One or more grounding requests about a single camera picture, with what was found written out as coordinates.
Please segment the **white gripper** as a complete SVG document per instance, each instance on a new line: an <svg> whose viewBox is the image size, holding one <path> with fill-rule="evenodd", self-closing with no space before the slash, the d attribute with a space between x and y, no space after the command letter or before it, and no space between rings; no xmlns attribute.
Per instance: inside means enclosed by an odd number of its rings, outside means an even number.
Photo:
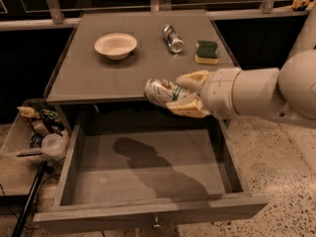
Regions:
<svg viewBox="0 0 316 237"><path fill-rule="evenodd" d="M166 104L174 115L202 119L213 115L217 119L233 119L237 113L233 105L233 86L241 69L220 68L215 72L200 70L181 75L176 83L199 92Z"/></svg>

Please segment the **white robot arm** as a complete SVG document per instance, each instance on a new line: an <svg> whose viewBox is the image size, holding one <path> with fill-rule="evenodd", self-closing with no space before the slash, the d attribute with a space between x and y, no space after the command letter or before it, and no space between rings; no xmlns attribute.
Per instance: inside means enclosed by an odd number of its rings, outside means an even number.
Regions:
<svg viewBox="0 0 316 237"><path fill-rule="evenodd" d="M184 74L176 83L194 93L171 102L175 115L217 119L257 117L316 127L316 7L300 31L282 68L221 68Z"/></svg>

